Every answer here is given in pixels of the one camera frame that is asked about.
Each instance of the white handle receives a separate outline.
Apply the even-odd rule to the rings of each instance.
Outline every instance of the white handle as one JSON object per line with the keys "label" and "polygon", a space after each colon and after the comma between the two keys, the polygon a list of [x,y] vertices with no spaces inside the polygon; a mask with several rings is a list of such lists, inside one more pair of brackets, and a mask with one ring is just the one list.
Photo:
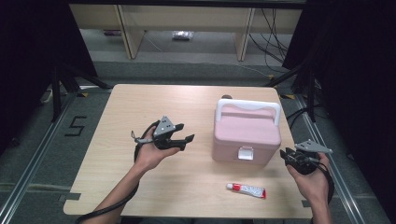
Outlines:
{"label": "white handle", "polygon": [[232,100],[232,99],[220,99],[218,101],[218,108],[216,109],[216,121],[221,120],[221,109],[225,105],[236,105],[239,108],[247,110],[256,110],[265,107],[272,107],[276,111],[274,124],[279,125],[280,118],[280,105],[277,103],[261,102],[261,101],[246,101],[246,100]]}

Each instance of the wooden table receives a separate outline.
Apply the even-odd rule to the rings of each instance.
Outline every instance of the wooden table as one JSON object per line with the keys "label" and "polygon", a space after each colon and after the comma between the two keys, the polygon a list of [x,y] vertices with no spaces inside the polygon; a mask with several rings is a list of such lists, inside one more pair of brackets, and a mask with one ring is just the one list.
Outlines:
{"label": "wooden table", "polygon": [[[310,218],[300,192],[277,151],[266,166],[213,161],[211,157],[217,101],[234,99],[279,103],[276,90],[256,87],[117,85],[110,95],[67,200],[68,215],[91,212],[127,173],[134,162],[131,130],[141,135],[163,115],[184,129],[173,139],[195,134],[185,151],[166,158],[140,181],[122,214],[142,217]],[[293,147],[281,113],[280,148]],[[234,193],[227,183],[264,187],[265,200]]]}

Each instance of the pink box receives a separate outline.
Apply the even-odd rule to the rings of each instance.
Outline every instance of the pink box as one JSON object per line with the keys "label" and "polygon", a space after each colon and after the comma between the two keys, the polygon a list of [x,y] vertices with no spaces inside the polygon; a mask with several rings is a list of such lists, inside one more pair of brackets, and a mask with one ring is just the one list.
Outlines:
{"label": "pink box", "polygon": [[215,161],[266,165],[279,149],[280,105],[221,99],[215,115]]}

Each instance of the right hand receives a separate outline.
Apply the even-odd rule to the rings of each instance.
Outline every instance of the right hand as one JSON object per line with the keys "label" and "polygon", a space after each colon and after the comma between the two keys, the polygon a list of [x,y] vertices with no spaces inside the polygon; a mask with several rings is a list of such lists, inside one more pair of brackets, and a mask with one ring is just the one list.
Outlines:
{"label": "right hand", "polygon": [[[320,163],[323,163],[328,169],[329,159],[324,153],[319,152]],[[317,169],[309,175],[301,175],[291,165],[287,165],[288,171],[294,178],[300,193],[310,203],[328,203],[329,185],[326,176]]]}

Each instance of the toothpaste tube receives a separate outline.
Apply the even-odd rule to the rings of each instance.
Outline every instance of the toothpaste tube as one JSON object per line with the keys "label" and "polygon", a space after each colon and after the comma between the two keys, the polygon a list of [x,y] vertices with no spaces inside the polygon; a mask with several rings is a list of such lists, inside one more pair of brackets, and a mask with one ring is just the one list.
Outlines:
{"label": "toothpaste tube", "polygon": [[241,184],[227,184],[227,189],[232,191],[244,193],[253,197],[265,199],[266,193],[264,188],[253,187],[249,185],[241,185]]}

